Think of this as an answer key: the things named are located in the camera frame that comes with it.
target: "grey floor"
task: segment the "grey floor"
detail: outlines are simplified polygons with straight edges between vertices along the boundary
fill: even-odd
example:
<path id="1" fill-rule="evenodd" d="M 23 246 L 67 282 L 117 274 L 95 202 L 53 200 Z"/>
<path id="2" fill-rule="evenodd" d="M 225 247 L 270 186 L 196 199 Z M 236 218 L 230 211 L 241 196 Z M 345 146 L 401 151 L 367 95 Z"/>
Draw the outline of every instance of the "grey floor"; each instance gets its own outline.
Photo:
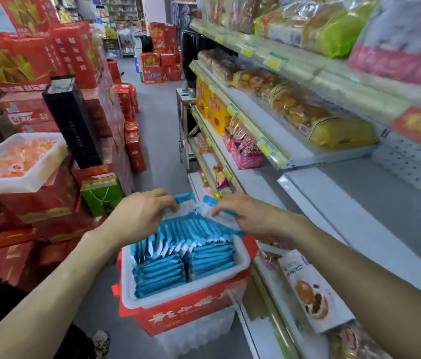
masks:
<path id="1" fill-rule="evenodd" d="M 169 194 L 191 192 L 184 164 L 179 161 L 178 117 L 176 88 L 181 82 L 167 82 L 145 86 L 139 80 L 133 59 L 118 61 L 124 72 L 124 83 L 136 86 L 140 111 L 137 115 L 147 171 L 135 175 L 137 191 L 163 187 Z M 111 335 L 107 359 L 166 359 L 157 340 L 151 338 L 131 317 L 118 315 L 119 302 L 113 297 L 111 286 L 119 282 L 119 271 L 113 264 L 106 265 L 84 298 L 74 319 L 90 337 L 97 330 Z M 231 331 L 188 354 L 181 359 L 247 359 L 251 358 L 242 327 L 234 319 Z"/>

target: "forearm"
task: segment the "forearm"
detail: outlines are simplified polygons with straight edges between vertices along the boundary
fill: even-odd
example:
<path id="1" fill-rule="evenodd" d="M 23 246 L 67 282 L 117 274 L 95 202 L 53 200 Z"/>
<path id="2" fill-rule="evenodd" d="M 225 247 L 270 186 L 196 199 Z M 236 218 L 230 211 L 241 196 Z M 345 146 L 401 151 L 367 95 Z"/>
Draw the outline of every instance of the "forearm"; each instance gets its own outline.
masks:
<path id="1" fill-rule="evenodd" d="M 394 359 L 421 358 L 421 291 L 289 214 L 285 232 Z"/>
<path id="2" fill-rule="evenodd" d="M 115 249 L 97 235 L 85 234 L 64 262 L 0 322 L 0 358 L 54 356 L 84 295 Z"/>

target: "hand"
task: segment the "hand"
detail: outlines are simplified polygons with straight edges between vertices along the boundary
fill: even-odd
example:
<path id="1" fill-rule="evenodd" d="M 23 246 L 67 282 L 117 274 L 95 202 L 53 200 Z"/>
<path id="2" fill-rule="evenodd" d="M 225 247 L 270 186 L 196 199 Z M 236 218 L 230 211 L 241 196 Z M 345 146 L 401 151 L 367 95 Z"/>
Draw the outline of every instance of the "hand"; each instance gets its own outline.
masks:
<path id="1" fill-rule="evenodd" d="M 106 221 L 94 230 L 116 248 L 122 248 L 154 234 L 162 220 L 162 211 L 177 211 L 174 197 L 163 189 L 134 193 L 121 200 Z"/>
<path id="2" fill-rule="evenodd" d="M 216 216 L 222 210 L 236 212 L 240 228 L 256 237 L 291 238 L 292 224 L 308 221 L 303 215 L 279 209 L 239 192 L 225 195 L 212 210 L 212 216 Z"/>

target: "yellow price label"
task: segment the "yellow price label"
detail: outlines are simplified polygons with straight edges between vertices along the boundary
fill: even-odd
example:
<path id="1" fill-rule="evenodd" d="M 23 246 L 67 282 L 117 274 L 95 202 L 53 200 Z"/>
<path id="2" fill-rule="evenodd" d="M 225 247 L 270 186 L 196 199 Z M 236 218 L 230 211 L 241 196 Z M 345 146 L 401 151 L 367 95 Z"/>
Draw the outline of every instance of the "yellow price label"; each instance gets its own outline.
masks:
<path id="1" fill-rule="evenodd" d="M 277 148 L 265 136 L 263 136 L 259 141 L 257 141 L 256 145 L 267 158 L 270 158 L 277 153 Z"/>
<path id="2" fill-rule="evenodd" d="M 241 54 L 247 56 L 247 57 L 251 57 L 252 55 L 254 55 L 255 51 L 257 50 L 257 45 L 254 44 L 250 44 L 248 42 L 246 42 L 241 49 Z"/>
<path id="3" fill-rule="evenodd" d="M 222 172 L 224 173 L 225 177 L 227 178 L 227 181 L 230 181 L 230 179 L 232 179 L 233 174 L 231 173 L 231 169 L 229 169 L 229 167 L 225 167 L 224 169 L 222 169 Z"/>
<path id="4" fill-rule="evenodd" d="M 287 58 L 271 52 L 267 58 L 265 58 L 264 66 L 268 66 L 275 71 L 280 71 L 286 62 L 288 62 Z"/>
<path id="5" fill-rule="evenodd" d="M 240 109 L 238 109 L 237 106 L 231 102 L 227 106 L 227 112 L 231 115 L 231 117 L 235 117 L 240 112 Z"/>
<path id="6" fill-rule="evenodd" d="M 217 87 L 213 83 L 209 83 L 209 92 L 211 94 L 214 94 L 216 89 L 217 89 Z"/>
<path id="7" fill-rule="evenodd" d="M 217 34 L 215 36 L 215 41 L 217 41 L 219 44 L 222 44 L 224 42 L 225 35 L 224 34 Z"/>

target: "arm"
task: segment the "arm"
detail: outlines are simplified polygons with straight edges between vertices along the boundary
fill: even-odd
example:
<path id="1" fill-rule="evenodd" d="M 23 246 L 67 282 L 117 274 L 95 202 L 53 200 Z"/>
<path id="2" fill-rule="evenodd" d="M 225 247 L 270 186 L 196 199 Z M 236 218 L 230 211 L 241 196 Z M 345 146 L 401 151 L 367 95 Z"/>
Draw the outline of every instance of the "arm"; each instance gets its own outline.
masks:
<path id="1" fill-rule="evenodd" d="M 162 189 L 124 198 L 0 322 L 0 358 L 52 358 L 101 267 L 117 249 L 155 233 L 164 208 L 177 204 Z"/>
<path id="2" fill-rule="evenodd" d="M 305 216 L 234 193 L 214 208 L 235 211 L 251 235 L 291 239 L 394 359 L 421 358 L 421 291 L 318 229 Z"/>

